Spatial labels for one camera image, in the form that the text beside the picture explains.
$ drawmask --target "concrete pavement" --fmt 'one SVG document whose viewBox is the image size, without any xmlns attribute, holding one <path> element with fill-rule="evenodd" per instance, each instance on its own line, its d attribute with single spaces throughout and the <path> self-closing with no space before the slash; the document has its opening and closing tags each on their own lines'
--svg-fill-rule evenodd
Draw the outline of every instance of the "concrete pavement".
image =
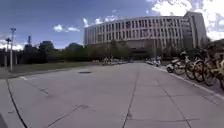
<svg viewBox="0 0 224 128">
<path fill-rule="evenodd" d="M 0 82 L 0 112 L 9 128 L 22 128 L 6 83 Z M 223 100 L 144 63 L 32 75 L 9 83 L 31 128 L 224 126 Z"/>
</svg>

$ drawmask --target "building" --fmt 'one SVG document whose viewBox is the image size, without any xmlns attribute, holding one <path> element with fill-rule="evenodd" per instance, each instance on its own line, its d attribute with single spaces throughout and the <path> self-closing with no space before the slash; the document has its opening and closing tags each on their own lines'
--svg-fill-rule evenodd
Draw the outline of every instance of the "building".
<svg viewBox="0 0 224 128">
<path fill-rule="evenodd" d="M 126 41 L 132 49 L 165 48 L 191 49 L 201 47 L 206 40 L 201 13 L 187 12 L 184 16 L 147 16 L 122 19 L 85 28 L 84 44 L 107 44 Z"/>
</svg>

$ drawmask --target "manhole cover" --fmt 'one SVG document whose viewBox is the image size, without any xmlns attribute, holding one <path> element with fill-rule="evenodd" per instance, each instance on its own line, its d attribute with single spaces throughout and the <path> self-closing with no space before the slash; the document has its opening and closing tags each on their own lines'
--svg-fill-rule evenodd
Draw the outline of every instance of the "manhole cover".
<svg viewBox="0 0 224 128">
<path fill-rule="evenodd" d="M 90 73 L 92 73 L 92 72 L 90 72 L 90 71 L 82 71 L 82 72 L 79 72 L 80 74 L 90 74 Z"/>
</svg>

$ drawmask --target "blue sky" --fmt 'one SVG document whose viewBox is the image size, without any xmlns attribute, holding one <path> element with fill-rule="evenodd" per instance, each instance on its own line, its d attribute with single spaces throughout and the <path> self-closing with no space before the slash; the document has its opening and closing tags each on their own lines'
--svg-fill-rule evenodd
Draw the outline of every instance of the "blue sky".
<svg viewBox="0 0 224 128">
<path fill-rule="evenodd" d="M 17 28 L 15 42 L 24 45 L 53 41 L 56 48 L 83 43 L 84 26 L 119 18 L 147 15 L 184 15 L 202 12 L 208 35 L 224 36 L 223 0 L 0 0 L 0 40 Z"/>
</svg>

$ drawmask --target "lamp post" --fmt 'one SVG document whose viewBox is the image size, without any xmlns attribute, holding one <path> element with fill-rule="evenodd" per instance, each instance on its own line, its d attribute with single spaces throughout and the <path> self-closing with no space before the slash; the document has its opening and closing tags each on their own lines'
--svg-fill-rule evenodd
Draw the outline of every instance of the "lamp post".
<svg viewBox="0 0 224 128">
<path fill-rule="evenodd" d="M 5 53 L 5 68 L 8 67 L 8 49 L 9 49 L 9 42 L 11 41 L 10 38 L 5 39 L 5 41 L 7 42 L 7 46 L 6 46 L 6 53 Z"/>
<path fill-rule="evenodd" d="M 12 32 L 12 39 L 11 39 L 11 51 L 10 51 L 10 70 L 12 71 L 12 47 L 13 47 L 13 40 L 14 40 L 14 33 L 16 31 L 16 28 L 11 28 Z"/>
</svg>

